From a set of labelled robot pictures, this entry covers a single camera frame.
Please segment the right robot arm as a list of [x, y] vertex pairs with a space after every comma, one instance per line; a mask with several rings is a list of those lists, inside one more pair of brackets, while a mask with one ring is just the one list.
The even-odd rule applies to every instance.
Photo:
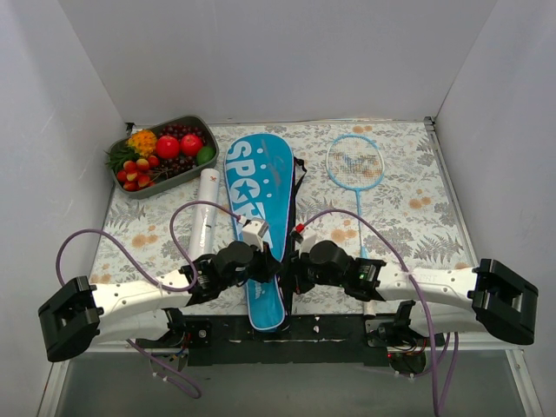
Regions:
[[354, 258], [331, 241], [296, 251], [288, 268], [295, 292], [342, 288], [358, 301], [414, 301], [431, 313], [438, 333], [486, 332], [514, 345], [533, 344], [539, 290], [508, 266], [483, 259], [475, 268], [406, 272], [383, 260]]

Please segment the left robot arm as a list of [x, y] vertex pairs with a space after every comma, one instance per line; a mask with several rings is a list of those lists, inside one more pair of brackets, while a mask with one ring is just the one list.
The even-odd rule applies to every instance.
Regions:
[[94, 285], [85, 276], [73, 278], [38, 309], [48, 361], [72, 359], [97, 342], [133, 339], [129, 330], [111, 335], [109, 328], [159, 309], [212, 301], [249, 279], [269, 282], [280, 270], [281, 262], [267, 243], [257, 248], [234, 241], [215, 254], [200, 256], [191, 266], [166, 274], [162, 283]]

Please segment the blue racket bag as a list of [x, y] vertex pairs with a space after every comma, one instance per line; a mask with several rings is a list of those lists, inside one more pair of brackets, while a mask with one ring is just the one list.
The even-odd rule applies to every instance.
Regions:
[[[291, 230], [295, 205], [295, 157], [289, 144], [269, 133], [234, 141], [224, 158], [224, 179], [231, 210], [249, 220], [262, 219], [268, 230], [262, 239], [272, 256], [281, 261]], [[248, 318], [258, 332], [279, 329], [286, 319], [278, 278], [245, 283]]]

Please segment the white shuttlecock tube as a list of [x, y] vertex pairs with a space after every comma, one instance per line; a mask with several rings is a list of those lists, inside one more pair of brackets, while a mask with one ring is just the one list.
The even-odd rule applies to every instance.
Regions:
[[[216, 169], [204, 169], [200, 176], [197, 201], [217, 203], [220, 173]], [[189, 256], [194, 261], [212, 252], [215, 232], [216, 207], [196, 204], [189, 239]]]

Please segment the blue racket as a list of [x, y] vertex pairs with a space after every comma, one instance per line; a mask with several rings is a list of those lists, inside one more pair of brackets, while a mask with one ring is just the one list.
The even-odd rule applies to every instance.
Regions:
[[357, 215], [369, 214], [370, 191], [381, 183], [385, 171], [376, 141], [361, 134], [340, 135], [329, 145], [325, 163], [331, 181], [354, 192]]

